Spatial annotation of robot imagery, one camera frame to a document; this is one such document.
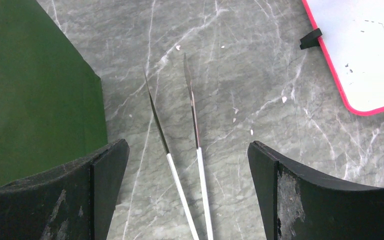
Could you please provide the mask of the green paper bag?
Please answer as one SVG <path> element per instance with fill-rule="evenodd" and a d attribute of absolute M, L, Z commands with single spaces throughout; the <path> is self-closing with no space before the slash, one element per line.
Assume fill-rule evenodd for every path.
<path fill-rule="evenodd" d="M 101 79 L 35 0 L 0 0 L 0 186 L 108 142 Z"/>

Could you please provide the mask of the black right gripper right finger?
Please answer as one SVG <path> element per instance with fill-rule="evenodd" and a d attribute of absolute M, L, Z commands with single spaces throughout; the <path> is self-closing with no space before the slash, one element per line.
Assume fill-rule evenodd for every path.
<path fill-rule="evenodd" d="M 384 187 L 325 174 L 260 141 L 247 155 L 268 240 L 384 240 Z"/>

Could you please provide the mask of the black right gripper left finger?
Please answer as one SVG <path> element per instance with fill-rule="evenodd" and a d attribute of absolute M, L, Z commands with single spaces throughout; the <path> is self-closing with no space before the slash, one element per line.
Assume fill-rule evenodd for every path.
<path fill-rule="evenodd" d="M 0 186 L 0 240 L 105 240 L 129 153 L 118 139 Z"/>

